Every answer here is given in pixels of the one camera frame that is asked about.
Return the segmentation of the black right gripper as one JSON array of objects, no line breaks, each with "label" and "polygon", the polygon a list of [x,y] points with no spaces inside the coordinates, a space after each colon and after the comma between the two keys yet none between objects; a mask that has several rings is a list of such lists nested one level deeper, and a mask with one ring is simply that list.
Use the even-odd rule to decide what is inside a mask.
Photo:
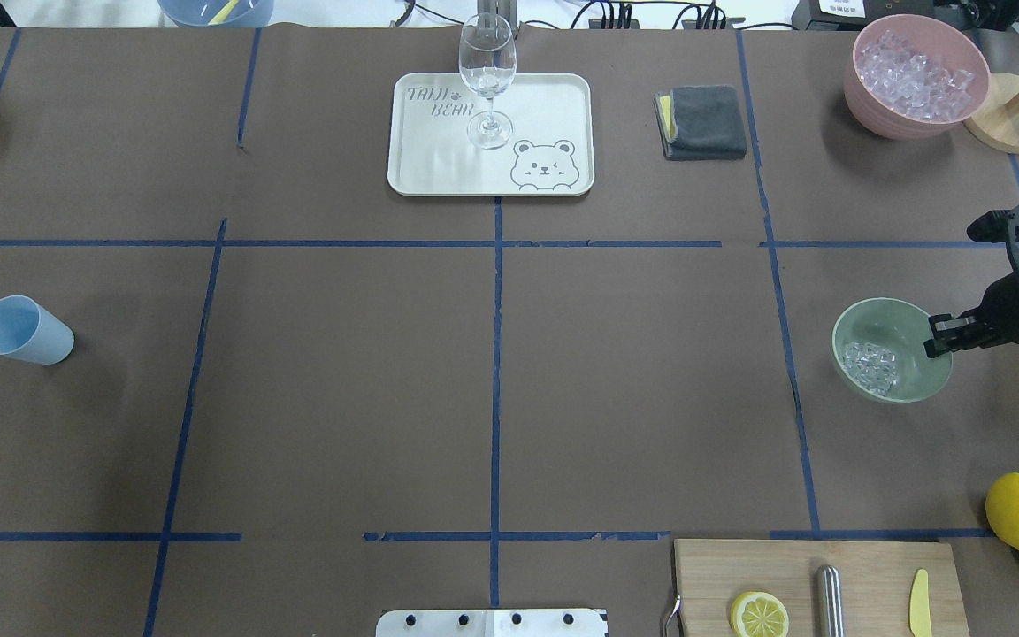
[{"label": "black right gripper", "polygon": [[929,324],[933,338],[923,343],[929,359],[977,347],[1019,344],[1019,275],[1010,273],[993,282],[973,314],[931,315]]}]

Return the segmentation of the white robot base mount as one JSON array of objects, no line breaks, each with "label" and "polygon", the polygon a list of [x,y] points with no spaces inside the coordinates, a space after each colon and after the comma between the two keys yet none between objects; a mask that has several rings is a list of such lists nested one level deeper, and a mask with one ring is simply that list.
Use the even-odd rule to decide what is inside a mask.
[{"label": "white robot base mount", "polygon": [[589,608],[388,611],[376,636],[608,636],[606,611]]}]

